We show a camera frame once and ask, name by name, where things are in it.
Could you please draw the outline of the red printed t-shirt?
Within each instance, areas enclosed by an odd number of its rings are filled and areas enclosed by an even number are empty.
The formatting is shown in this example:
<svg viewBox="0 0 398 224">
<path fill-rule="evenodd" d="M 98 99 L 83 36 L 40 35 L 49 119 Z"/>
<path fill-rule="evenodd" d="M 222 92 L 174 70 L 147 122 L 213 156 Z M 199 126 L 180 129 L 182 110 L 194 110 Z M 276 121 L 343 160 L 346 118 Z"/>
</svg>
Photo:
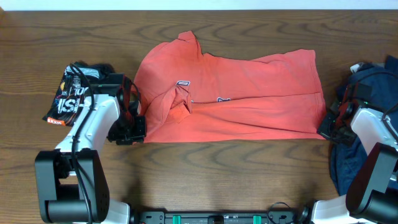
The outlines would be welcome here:
<svg viewBox="0 0 398 224">
<path fill-rule="evenodd" d="M 134 79 L 146 141 L 316 139 L 326 108 L 315 59 L 307 49 L 216 57 L 182 32 L 154 47 Z"/>
</svg>

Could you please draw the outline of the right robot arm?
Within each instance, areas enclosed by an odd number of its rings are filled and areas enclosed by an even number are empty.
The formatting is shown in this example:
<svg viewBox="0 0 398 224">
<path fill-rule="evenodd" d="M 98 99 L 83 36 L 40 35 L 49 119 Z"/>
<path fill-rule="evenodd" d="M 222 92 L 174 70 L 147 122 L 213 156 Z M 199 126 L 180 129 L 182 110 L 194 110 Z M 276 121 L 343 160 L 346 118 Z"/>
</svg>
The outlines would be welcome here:
<svg viewBox="0 0 398 224">
<path fill-rule="evenodd" d="M 397 223 L 397 133 L 388 115 L 370 103 L 370 86 L 348 85 L 336 113 L 317 133 L 335 143 L 361 141 L 367 156 L 347 194 L 315 202 L 310 223 Z"/>
</svg>

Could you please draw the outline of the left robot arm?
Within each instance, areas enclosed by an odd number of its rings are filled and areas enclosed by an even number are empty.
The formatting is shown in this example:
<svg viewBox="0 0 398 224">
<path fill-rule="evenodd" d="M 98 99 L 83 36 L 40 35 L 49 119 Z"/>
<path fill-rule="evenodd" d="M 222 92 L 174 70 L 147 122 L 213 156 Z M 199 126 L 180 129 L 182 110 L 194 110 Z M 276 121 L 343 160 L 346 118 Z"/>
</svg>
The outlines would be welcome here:
<svg viewBox="0 0 398 224">
<path fill-rule="evenodd" d="M 142 142 L 146 119 L 133 82 L 112 73 L 90 83 L 84 107 L 72 129 L 52 151 L 35 158 L 40 216 L 45 223 L 133 223 L 130 206 L 110 198 L 100 160 L 105 141 Z"/>
</svg>

